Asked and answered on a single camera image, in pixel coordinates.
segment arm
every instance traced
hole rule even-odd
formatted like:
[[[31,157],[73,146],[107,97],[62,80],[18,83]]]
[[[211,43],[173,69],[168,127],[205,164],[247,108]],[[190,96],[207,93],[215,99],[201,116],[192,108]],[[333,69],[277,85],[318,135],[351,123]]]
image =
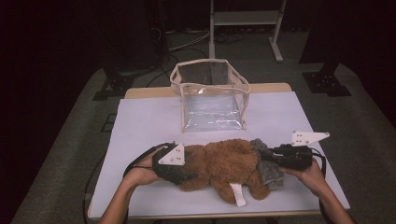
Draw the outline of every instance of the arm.
[[[301,182],[320,199],[327,215],[334,223],[354,223],[330,186],[327,184],[315,159],[312,161],[312,166],[304,171],[297,171],[283,167],[279,168],[279,170],[285,174],[295,175],[299,178]]]
[[[151,167],[152,156],[159,150],[152,152],[145,159],[139,162],[138,166]],[[114,193],[110,204],[99,220],[100,224],[122,223],[128,210],[129,201],[131,200],[134,190],[139,185],[147,185],[159,177],[154,171],[145,168],[134,168],[121,180],[119,187]]]

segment gray fabric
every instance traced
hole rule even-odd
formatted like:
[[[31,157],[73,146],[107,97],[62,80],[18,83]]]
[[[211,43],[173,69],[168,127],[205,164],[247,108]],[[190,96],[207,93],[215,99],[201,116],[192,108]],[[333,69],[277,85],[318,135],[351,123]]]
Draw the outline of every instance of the gray fabric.
[[[278,189],[283,187],[283,173],[279,171],[279,166],[273,161],[261,160],[261,154],[269,151],[268,146],[264,142],[256,138],[250,141],[250,144],[258,153],[259,163],[257,168],[262,176],[262,183],[267,185],[269,189]]]

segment teddy bear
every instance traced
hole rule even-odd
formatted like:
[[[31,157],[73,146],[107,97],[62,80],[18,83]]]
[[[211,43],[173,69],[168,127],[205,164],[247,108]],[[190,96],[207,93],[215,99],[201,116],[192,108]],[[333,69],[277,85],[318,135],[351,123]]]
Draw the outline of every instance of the teddy bear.
[[[261,159],[263,150],[268,148],[260,139],[229,139],[205,146],[185,146],[186,158],[181,171],[195,178],[183,181],[179,187],[192,191],[210,184],[222,200],[237,203],[233,184],[247,185],[254,199],[263,200],[270,188],[281,186],[283,180],[274,162]]]

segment person's left hand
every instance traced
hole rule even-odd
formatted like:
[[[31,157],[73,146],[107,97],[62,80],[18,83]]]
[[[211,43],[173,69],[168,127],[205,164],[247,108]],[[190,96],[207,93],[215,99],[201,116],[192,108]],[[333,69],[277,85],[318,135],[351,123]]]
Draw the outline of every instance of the person's left hand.
[[[152,167],[152,156],[157,153],[159,150],[163,149],[163,147],[157,148],[152,153],[148,154],[143,160],[138,162],[136,166],[147,167],[140,168],[135,167],[131,169],[128,174],[123,178],[124,181],[128,181],[131,185],[147,185],[152,182],[159,180],[160,178],[155,174],[155,172],[151,169]]]

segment clear plastic bag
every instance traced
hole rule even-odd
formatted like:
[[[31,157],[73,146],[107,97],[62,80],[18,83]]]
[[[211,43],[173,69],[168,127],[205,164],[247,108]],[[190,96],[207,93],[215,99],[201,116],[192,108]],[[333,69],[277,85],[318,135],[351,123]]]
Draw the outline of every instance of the clear plastic bag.
[[[250,86],[226,60],[178,63],[170,79],[181,97],[182,132],[246,129]]]

